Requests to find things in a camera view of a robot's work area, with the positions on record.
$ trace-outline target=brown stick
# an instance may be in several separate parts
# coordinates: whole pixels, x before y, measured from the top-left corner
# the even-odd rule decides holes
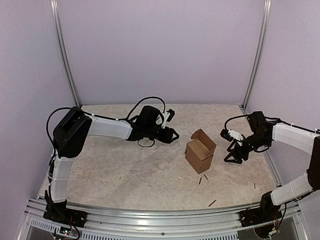
[[[211,205],[214,204],[216,201],[217,201],[217,200],[214,200],[214,201],[209,205],[209,207],[211,207]]]

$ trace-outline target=wall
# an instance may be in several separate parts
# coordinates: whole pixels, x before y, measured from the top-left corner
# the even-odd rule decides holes
[[[47,0],[0,1],[0,103],[0,239],[11,240],[48,169],[47,117],[73,105]]]
[[[60,0],[83,104],[241,104],[264,0]]]
[[[248,112],[262,110],[310,129],[320,128],[320,2],[273,0]],[[274,143],[269,150],[282,183],[302,175],[310,157]],[[320,192],[299,202],[310,239],[320,236]]]

